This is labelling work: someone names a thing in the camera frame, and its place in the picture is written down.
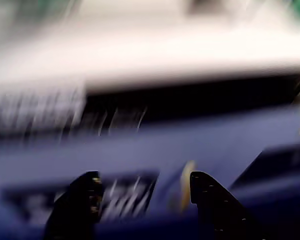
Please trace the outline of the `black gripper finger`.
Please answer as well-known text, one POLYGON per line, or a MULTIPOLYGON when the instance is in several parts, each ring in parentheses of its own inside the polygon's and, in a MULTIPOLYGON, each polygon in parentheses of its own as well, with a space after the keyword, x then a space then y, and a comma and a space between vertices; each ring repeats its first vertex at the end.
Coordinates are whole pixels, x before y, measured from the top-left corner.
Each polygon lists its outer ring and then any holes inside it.
POLYGON ((216 179, 203 171, 189 177, 190 200, 199 222, 213 226, 215 240, 264 240, 263 227, 216 179))
POLYGON ((104 186, 98 171, 88 171, 74 180, 54 203, 48 218, 46 240, 93 240, 101 218, 104 186))

